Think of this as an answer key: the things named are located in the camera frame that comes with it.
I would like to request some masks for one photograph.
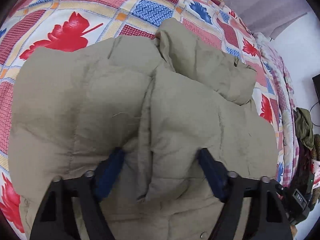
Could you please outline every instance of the white floor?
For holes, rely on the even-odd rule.
[[[288,68],[297,106],[310,110],[318,102],[312,77],[320,74],[320,22],[313,12],[301,17],[271,42]],[[319,104],[311,111],[314,124],[320,125]],[[320,127],[314,126],[320,134]],[[320,216],[320,204],[297,225],[296,240],[303,240]]]

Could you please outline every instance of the shirt button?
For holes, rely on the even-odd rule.
[[[202,234],[200,235],[201,239],[208,239],[209,235],[207,232],[202,232]]]

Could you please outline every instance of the patterned bedsheet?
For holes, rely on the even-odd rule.
[[[290,183],[297,144],[289,74],[276,52],[263,43],[258,47],[241,18],[222,0],[19,0],[0,28],[0,208],[21,239],[26,236],[20,196],[10,182],[7,152],[13,85],[25,60],[38,47],[75,51],[118,35],[153,38],[161,22],[170,17],[205,43],[255,68],[252,97],[258,114],[275,131],[276,178]],[[264,52],[268,48],[272,53]]]

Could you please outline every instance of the bedsheet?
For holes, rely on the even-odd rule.
[[[26,236],[20,196],[10,181],[7,150],[13,85],[25,60],[38,47],[75,51],[118,35],[153,38],[160,23],[170,17],[205,43],[255,68],[252,97],[258,114],[273,126],[278,144],[276,179],[290,183],[296,152],[292,145],[284,147],[284,137],[288,137],[284,136],[284,112],[278,103],[277,76],[270,71],[268,59],[261,56],[264,47],[257,46],[241,18],[223,0],[19,0],[0,28],[0,208],[21,239]],[[284,171],[290,173],[285,180]]]

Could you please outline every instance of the green cloth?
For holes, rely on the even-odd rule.
[[[307,109],[297,107],[294,116],[296,136],[309,150],[313,148],[313,126],[310,112]]]

